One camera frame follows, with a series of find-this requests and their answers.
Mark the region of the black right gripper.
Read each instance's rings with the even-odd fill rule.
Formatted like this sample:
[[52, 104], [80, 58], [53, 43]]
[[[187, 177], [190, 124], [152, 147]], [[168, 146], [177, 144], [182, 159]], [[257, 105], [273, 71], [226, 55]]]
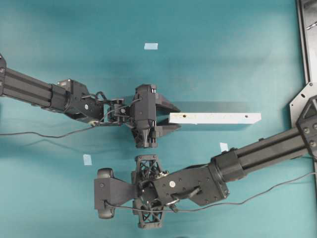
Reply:
[[169, 175], [164, 171], [157, 155], [135, 157], [136, 169], [132, 172], [132, 183], [136, 186], [133, 214], [139, 217], [139, 228], [161, 228], [164, 206], [158, 199], [154, 181]]

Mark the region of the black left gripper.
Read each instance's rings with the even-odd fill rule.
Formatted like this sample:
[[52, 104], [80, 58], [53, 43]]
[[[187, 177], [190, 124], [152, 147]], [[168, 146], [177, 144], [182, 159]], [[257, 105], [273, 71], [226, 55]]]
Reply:
[[[134, 99], [133, 97], [133, 104], [140, 99]], [[150, 132], [151, 129], [154, 128], [156, 121], [154, 122], [153, 126], [150, 129], [145, 130], [138, 130], [134, 123], [133, 118], [133, 104], [130, 107], [130, 115], [132, 118], [132, 126], [131, 129], [137, 148], [149, 148], [155, 147], [153, 142], [151, 142]], [[172, 102], [170, 102], [167, 98], [165, 98], [162, 94], [156, 94], [156, 107], [157, 109], [162, 109], [166, 112], [181, 112], [181, 110], [176, 107]], [[181, 127], [179, 124], [166, 124], [166, 125], [158, 125], [156, 126], [156, 136], [165, 136], [175, 130], [178, 130]]]

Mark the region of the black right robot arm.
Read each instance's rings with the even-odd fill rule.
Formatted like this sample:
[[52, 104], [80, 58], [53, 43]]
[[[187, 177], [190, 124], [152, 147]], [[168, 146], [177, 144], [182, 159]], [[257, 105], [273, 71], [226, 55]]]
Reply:
[[132, 173], [138, 196], [133, 202], [141, 229], [161, 227], [165, 207], [178, 212], [176, 203], [190, 199], [206, 208], [226, 199], [228, 182], [247, 174], [309, 153], [317, 156], [317, 98], [305, 104], [296, 126], [283, 133], [259, 140], [240, 149], [232, 148], [211, 159], [210, 163], [193, 165], [165, 173], [156, 155], [136, 157]]

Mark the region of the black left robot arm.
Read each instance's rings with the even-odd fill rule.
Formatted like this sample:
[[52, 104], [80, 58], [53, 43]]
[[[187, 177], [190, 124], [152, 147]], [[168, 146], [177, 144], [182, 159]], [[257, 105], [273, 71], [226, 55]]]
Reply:
[[0, 59], [0, 94], [44, 110], [98, 126], [126, 125], [131, 129], [137, 148], [155, 148], [157, 139], [181, 126], [167, 119], [158, 122], [157, 111], [178, 113], [180, 110], [156, 92], [153, 84], [142, 84], [135, 89], [131, 104], [124, 99], [109, 100], [103, 92], [89, 93], [86, 85], [67, 79], [48, 84], [10, 69]]

